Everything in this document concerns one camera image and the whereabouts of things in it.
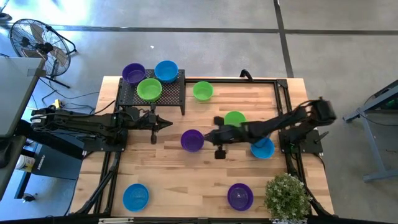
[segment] black clamp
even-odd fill
[[[247,77],[249,82],[253,82],[252,76],[250,75],[250,73],[249,73],[246,69],[243,69],[243,70],[241,71],[241,74],[240,74],[239,77],[240,77],[240,78]]]

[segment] white container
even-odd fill
[[[35,164],[35,159],[29,156],[20,155],[18,158],[17,165],[15,169],[23,170],[26,172],[32,172],[33,165]]]

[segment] gray metal table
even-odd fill
[[[378,171],[364,175],[363,180],[365,182],[398,176],[398,169],[386,169],[380,155],[380,149],[390,148],[391,151],[397,150],[398,111],[379,109],[381,105],[385,105],[398,97],[398,80],[378,91],[374,96],[375,99],[369,100],[354,113],[343,117],[347,123],[355,118],[360,118],[370,143]]]
[[[25,136],[13,136],[14,131],[43,72],[43,66],[41,58],[0,58],[0,139],[8,138],[12,142],[9,163],[0,169],[0,200],[26,140]]]

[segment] potted plant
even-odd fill
[[[277,175],[266,186],[265,206],[272,218],[283,222],[299,222],[309,214],[311,197],[305,194],[304,184],[290,174]]]

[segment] green bowl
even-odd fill
[[[224,117],[224,124],[230,124],[236,127],[240,127],[242,122],[245,122],[246,118],[239,111],[231,111]]]
[[[198,82],[193,86],[193,96],[199,101],[206,101],[213,96],[213,86],[208,82]]]
[[[137,94],[145,101],[155,102],[162,94],[162,84],[154,78],[144,79],[137,86]]]

